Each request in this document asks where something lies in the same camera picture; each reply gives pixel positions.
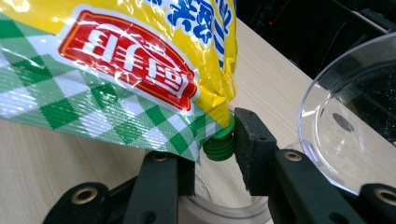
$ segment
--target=clear plastic bowl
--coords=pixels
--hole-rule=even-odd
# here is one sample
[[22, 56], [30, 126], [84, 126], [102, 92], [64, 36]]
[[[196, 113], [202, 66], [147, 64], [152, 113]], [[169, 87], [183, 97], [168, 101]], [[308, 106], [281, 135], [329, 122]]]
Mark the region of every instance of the clear plastic bowl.
[[396, 34], [364, 43], [327, 66], [301, 104], [304, 153], [336, 186], [396, 187]]

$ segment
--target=metal screw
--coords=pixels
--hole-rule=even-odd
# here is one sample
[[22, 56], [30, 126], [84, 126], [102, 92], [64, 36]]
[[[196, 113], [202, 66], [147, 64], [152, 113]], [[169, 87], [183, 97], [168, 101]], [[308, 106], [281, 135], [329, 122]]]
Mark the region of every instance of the metal screw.
[[283, 156], [289, 161], [300, 161], [303, 159], [303, 157], [301, 157], [299, 154], [289, 151], [283, 153]]
[[93, 187], [79, 189], [72, 196], [73, 204], [84, 204], [92, 201], [98, 195], [98, 190]]
[[152, 159], [155, 161], [166, 161], [168, 160], [168, 154], [163, 152], [157, 152], [152, 155]]
[[375, 189], [374, 194], [382, 202], [396, 206], [396, 192], [389, 189]]

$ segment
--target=yellow plastic bag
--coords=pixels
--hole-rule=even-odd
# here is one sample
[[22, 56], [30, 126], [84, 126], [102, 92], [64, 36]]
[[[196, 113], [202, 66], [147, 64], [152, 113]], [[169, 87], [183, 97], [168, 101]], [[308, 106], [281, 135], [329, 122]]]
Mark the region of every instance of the yellow plastic bag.
[[197, 161], [229, 124], [228, 0], [0, 3], [0, 117]]

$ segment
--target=green bottle cap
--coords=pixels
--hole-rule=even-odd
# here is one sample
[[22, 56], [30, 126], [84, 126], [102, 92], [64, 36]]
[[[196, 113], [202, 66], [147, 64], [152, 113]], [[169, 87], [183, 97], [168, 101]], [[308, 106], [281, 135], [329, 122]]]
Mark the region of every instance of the green bottle cap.
[[203, 147], [212, 161], [226, 161], [233, 155], [233, 127], [235, 117], [230, 113], [230, 125], [207, 140]]

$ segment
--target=transparent container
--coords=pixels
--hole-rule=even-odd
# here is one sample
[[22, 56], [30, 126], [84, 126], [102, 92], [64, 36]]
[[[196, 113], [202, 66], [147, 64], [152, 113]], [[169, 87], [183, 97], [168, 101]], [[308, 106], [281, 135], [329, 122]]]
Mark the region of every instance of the transparent container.
[[304, 153], [336, 186], [396, 187], [396, 34], [345, 53], [313, 81], [301, 104]]
[[195, 165], [196, 196], [179, 197], [178, 222], [188, 224], [264, 224], [270, 218], [267, 197], [248, 194], [235, 156], [211, 161], [201, 150]]

